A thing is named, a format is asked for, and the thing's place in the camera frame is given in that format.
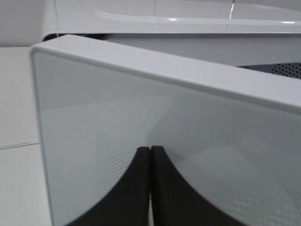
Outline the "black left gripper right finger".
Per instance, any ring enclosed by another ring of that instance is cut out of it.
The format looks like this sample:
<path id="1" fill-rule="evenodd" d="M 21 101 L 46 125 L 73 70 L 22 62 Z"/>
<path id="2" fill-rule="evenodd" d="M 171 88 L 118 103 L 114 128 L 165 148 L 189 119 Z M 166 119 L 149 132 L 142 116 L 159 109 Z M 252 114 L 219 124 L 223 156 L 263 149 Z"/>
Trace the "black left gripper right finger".
<path id="1" fill-rule="evenodd" d="M 232 219 L 199 195 L 164 148 L 151 148 L 151 202 L 156 226 L 230 226 Z"/>

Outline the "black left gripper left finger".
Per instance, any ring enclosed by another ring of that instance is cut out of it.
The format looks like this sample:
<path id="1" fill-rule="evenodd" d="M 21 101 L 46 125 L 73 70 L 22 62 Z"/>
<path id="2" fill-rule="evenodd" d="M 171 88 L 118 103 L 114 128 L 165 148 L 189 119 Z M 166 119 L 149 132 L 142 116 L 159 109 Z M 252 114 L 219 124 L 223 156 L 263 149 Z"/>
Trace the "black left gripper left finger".
<path id="1" fill-rule="evenodd" d="M 71 226 L 147 226 L 149 224 L 150 162 L 148 147 L 137 148 L 116 185 Z"/>

